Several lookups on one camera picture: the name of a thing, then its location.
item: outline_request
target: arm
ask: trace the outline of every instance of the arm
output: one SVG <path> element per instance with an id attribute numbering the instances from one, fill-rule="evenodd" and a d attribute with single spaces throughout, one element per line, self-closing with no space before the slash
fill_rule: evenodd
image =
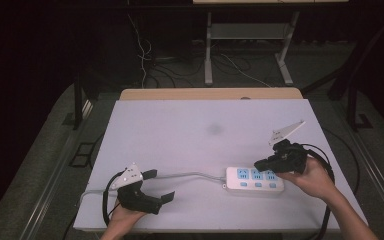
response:
<path id="1" fill-rule="evenodd" d="M 302 175 L 299 173 L 277 175 L 291 181 L 308 195 L 323 200 L 338 221 L 344 239 L 377 239 L 316 159 L 307 159 L 307 167 Z"/>
<path id="2" fill-rule="evenodd" d="M 101 240 L 121 239 L 132 229 L 141 217 L 146 215 L 144 212 L 131 211 L 121 207 L 118 205 L 118 200 L 115 204 L 117 207 L 112 213 L 110 223 L 102 235 Z"/>

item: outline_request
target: metal stand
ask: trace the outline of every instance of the metal stand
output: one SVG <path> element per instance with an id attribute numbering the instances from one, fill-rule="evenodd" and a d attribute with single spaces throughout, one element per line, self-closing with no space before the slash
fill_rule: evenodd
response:
<path id="1" fill-rule="evenodd" d="M 283 47 L 279 53 L 275 54 L 276 62 L 282 74 L 285 84 L 293 85 L 291 75 L 286 67 L 285 57 L 291 44 L 295 26 L 298 21 L 299 12 L 294 12 L 289 23 L 265 23 L 265 24 L 225 24 L 212 23 L 211 12 L 208 12 L 207 20 L 207 39 L 205 53 L 205 84 L 213 84 L 211 69 L 211 39 L 283 39 Z"/>

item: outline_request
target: table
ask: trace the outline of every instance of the table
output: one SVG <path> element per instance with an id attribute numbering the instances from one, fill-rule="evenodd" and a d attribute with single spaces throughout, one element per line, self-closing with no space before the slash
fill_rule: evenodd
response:
<path id="1" fill-rule="evenodd" d="M 271 130 L 299 120 L 306 124 L 288 139 L 325 150 L 338 188 L 365 220 L 311 106 L 294 88 L 125 90 L 114 107 L 86 191 L 104 189 L 132 162 L 141 171 L 155 168 L 162 175 L 196 171 L 223 176 L 226 167 L 252 166 L 272 155 L 267 143 Z M 159 215 L 145 216 L 132 232 L 316 231 L 325 209 L 321 200 L 289 182 L 284 192 L 270 196 L 234 194 L 202 177 L 147 180 L 142 191 L 156 197 L 171 191 L 176 195 Z M 114 201 L 110 198 L 109 211 Z M 100 194 L 85 195 L 74 228 L 104 230 L 101 203 Z M 328 231 L 338 230 L 331 216 Z"/>

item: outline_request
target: cable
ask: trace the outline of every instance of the cable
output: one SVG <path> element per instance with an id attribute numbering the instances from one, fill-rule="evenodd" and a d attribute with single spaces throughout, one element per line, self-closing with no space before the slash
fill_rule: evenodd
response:
<path id="1" fill-rule="evenodd" d="M 241 73 L 238 72 L 237 70 L 235 70 L 234 73 L 230 73 L 230 72 L 227 72 L 225 70 L 223 70 L 218 64 L 223 64 L 222 62 L 220 62 L 219 60 L 217 60 L 217 58 L 211 58 L 211 64 L 213 64 L 220 72 L 224 73 L 224 74 L 228 74 L 228 75 L 240 75 Z"/>
<path id="2" fill-rule="evenodd" d="M 152 78 L 157 83 L 156 88 L 160 88 L 160 82 L 154 76 L 152 76 L 151 74 L 148 74 L 148 77 Z"/>
<path id="3" fill-rule="evenodd" d="M 338 135 L 336 135 L 335 133 L 333 133 L 332 131 L 322 127 L 322 129 L 326 132 L 328 132 L 329 134 L 331 134 L 332 136 L 336 137 L 339 141 L 341 141 L 345 147 L 349 150 L 349 152 L 351 153 L 352 155 L 352 158 L 354 160 L 354 163 L 355 163 L 355 167 L 357 168 L 357 179 L 356 179 L 356 183 L 355 183 L 355 186 L 354 186 L 354 189 L 353 189 L 353 193 L 354 195 L 357 194 L 357 191 L 358 191 L 358 188 L 360 186 L 360 164 L 358 163 L 358 160 L 357 160 L 357 157 L 355 156 L 355 153 L 354 151 L 352 150 L 352 148 L 345 142 L 344 139 L 342 139 L 341 137 L 339 137 Z"/>
<path id="4" fill-rule="evenodd" d="M 80 196 L 80 199 L 79 199 L 79 202 L 77 204 L 77 206 L 80 206 L 82 204 L 82 201 L 83 201 L 83 198 L 88 195 L 88 194 L 102 194 L 104 193 L 105 190 L 87 190 L 85 191 L 84 193 L 82 193 L 82 195 Z M 111 197 L 117 197 L 117 195 L 114 195 L 114 194 L 109 194 L 108 196 L 111 196 Z"/>
<path id="5" fill-rule="evenodd" d="M 150 41 L 148 41 L 147 39 L 143 39 L 143 40 L 145 40 L 148 44 L 149 44 L 149 50 L 148 51 L 146 51 L 146 53 L 145 53 L 145 55 L 148 55 L 148 54 L 150 54 L 151 53 L 151 50 L 152 50 L 152 44 L 151 44 L 151 42 Z"/>
<path id="6" fill-rule="evenodd" d="M 228 68 L 231 68 L 231 69 L 234 69 L 234 70 L 240 70 L 240 71 L 248 71 L 248 70 L 250 70 L 252 67 L 251 67 L 251 63 L 249 63 L 249 61 L 247 60 L 247 59 L 245 59 L 245 58 L 243 58 L 243 57 L 235 57 L 235 56 L 230 56 L 230 57 L 228 57 L 227 55 L 225 55 L 225 54 L 222 54 L 222 53 L 220 53 L 219 54 L 220 56 L 222 56 L 223 58 L 226 58 L 229 62 L 228 63 L 224 63 L 224 62 L 221 62 L 221 61 L 219 61 L 219 60 L 217 60 L 216 58 L 214 58 L 214 60 L 215 61 L 219 61 L 220 62 L 220 64 L 222 64 L 222 65 L 224 65 L 224 66 L 226 66 L 226 67 L 228 67 Z M 245 62 L 246 63 L 246 65 L 247 65 L 247 67 L 245 67 L 245 68 L 241 68 L 241 67 L 239 67 L 238 66 L 238 64 L 236 64 L 236 63 L 233 63 L 233 67 L 232 67 L 232 60 L 231 59 L 233 59 L 233 58 L 235 58 L 235 59 L 241 59 L 243 62 Z"/>
<path id="7" fill-rule="evenodd" d="M 161 70 L 158 70 L 158 69 L 155 69 L 155 68 L 153 68 L 152 70 L 165 74 L 171 80 L 171 83 L 173 84 L 173 87 L 176 88 L 176 83 L 174 82 L 174 79 L 173 79 L 172 76 L 170 76 L 168 73 L 166 73 L 164 71 L 161 71 Z"/>
<path id="8" fill-rule="evenodd" d="M 120 203 L 117 203 L 117 205 L 115 205 L 115 207 L 108 213 L 108 216 L 111 215 L 112 212 L 114 212 L 114 210 L 120 206 Z"/>
<path id="9" fill-rule="evenodd" d="M 177 178 L 177 177 L 188 177 L 188 176 L 201 176 L 217 181 L 226 181 L 226 177 L 214 177 L 205 173 L 200 172 L 186 172 L 186 173 L 176 173 L 176 174 L 168 174 L 168 175 L 159 175 L 155 179 L 164 179 L 164 178 Z"/>
<path id="10" fill-rule="evenodd" d="M 193 88 L 195 87 L 195 86 L 191 83 L 191 81 L 189 81 L 189 80 L 186 79 L 186 78 L 174 78 L 174 79 L 185 81 L 185 82 L 187 82 L 189 85 L 191 85 L 191 87 L 193 87 Z"/>
<path id="11" fill-rule="evenodd" d="M 260 83 L 266 85 L 267 87 L 270 87 L 270 88 L 271 88 L 271 86 L 268 85 L 267 83 L 265 83 L 265 82 L 263 82 L 263 81 L 261 81 L 261 80 L 258 80 L 258 79 L 256 79 L 256 78 L 253 78 L 253 77 L 249 76 L 248 74 L 242 72 L 242 71 L 238 68 L 238 66 L 236 66 L 236 64 L 235 64 L 235 63 L 234 63 L 228 56 L 226 56 L 226 55 L 224 55 L 224 54 L 220 54 L 220 55 L 222 55 L 223 57 L 227 58 L 227 60 L 229 60 L 229 61 L 233 64 L 233 66 L 235 66 L 235 68 L 236 68 L 240 73 L 242 73 L 242 75 L 244 75 L 244 76 L 246 76 L 246 77 L 248 77 L 248 78 L 251 78 L 251 79 L 253 79 L 253 80 L 257 81 L 257 82 L 260 82 Z"/>
<path id="12" fill-rule="evenodd" d="M 182 76 L 182 77 L 186 77 L 186 76 L 193 76 L 195 74 L 197 74 L 199 72 L 199 70 L 201 69 L 202 65 L 204 64 L 204 61 L 201 61 L 201 63 L 199 64 L 198 66 L 198 69 L 196 69 L 195 71 L 191 72 L 191 73 L 184 73 L 184 74 L 179 74 L 179 73 L 176 73 L 174 72 L 173 70 L 167 68 L 167 67 L 164 67 L 164 66 L 161 66 L 161 64 L 157 64 L 155 65 L 156 67 L 160 67 L 160 68 L 164 68 L 165 70 L 173 73 L 174 75 L 177 75 L 177 76 Z"/>
<path id="13" fill-rule="evenodd" d="M 325 158 L 326 158 L 326 162 L 330 165 L 330 160 L 329 160 L 329 158 L 327 157 L 327 155 L 326 155 L 326 153 L 325 152 L 323 152 L 323 150 L 321 150 L 320 148 L 318 148 L 318 147 L 316 147 L 316 146 L 314 146 L 314 145 L 311 145 L 311 144 L 301 144 L 302 146 L 309 146 L 309 147 L 313 147 L 313 148 L 315 148 L 315 149 L 317 149 L 317 150 L 319 150 L 321 153 L 323 153 L 323 155 L 325 156 Z"/>
<path id="14" fill-rule="evenodd" d="M 70 230 L 71 225 L 73 225 L 74 220 L 76 220 L 76 217 L 77 217 L 77 213 L 74 214 L 74 217 L 71 219 L 70 223 L 68 224 L 67 228 L 65 229 L 64 235 L 62 236 L 62 240 L 65 240 L 67 238 L 68 231 Z"/>
<path id="15" fill-rule="evenodd" d="M 141 57 L 141 69 L 142 69 L 142 71 L 143 71 L 143 77 L 142 77 L 142 82 L 141 82 L 141 84 L 142 84 L 142 88 L 144 88 L 144 82 L 145 82 L 145 78 L 146 78 L 146 70 L 145 70 L 145 67 L 143 66 L 143 61 L 144 61 L 144 59 L 145 59 L 145 50 L 143 50 L 143 47 L 142 47 L 142 45 L 141 45 L 141 43 L 140 43 L 140 36 L 139 36 L 139 31 L 138 31 L 138 29 L 136 28 L 135 24 L 133 23 L 133 20 L 132 20 L 132 18 L 130 17 L 130 14 L 127 14 L 127 16 L 129 17 L 129 20 L 130 20 L 130 22 L 132 23 L 133 28 L 135 29 L 136 37 L 137 37 L 137 39 L 138 39 L 138 45 L 139 45 L 140 50 L 142 51 L 142 57 Z"/>
<path id="16" fill-rule="evenodd" d="M 121 176 L 122 174 L 124 173 L 123 172 L 119 172 L 117 174 L 115 174 L 111 180 L 108 182 L 107 184 L 107 187 L 105 188 L 105 191 L 102 193 L 102 216 L 104 218 L 104 221 L 105 221 L 105 224 L 108 226 L 109 222 L 110 222 L 110 218 L 109 218 L 109 214 L 108 214 L 108 210 L 107 210 L 107 205 L 108 205 L 108 192 L 109 192 L 109 189 L 110 189 L 110 186 L 112 184 L 112 182 L 119 176 Z"/>

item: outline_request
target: electrical outlet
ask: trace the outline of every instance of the electrical outlet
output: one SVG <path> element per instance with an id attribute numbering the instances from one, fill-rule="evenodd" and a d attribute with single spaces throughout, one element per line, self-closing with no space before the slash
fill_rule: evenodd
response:
<path id="1" fill-rule="evenodd" d="M 249 178 L 249 169 L 238 168 L 238 179 L 248 179 Z"/>
<path id="2" fill-rule="evenodd" d="M 285 186 L 283 179 L 270 170 L 259 172 L 255 168 L 228 167 L 226 188 L 235 192 L 280 193 Z"/>
<path id="3" fill-rule="evenodd" d="M 261 174 L 257 169 L 254 168 L 251 170 L 251 179 L 262 180 L 263 174 Z"/>

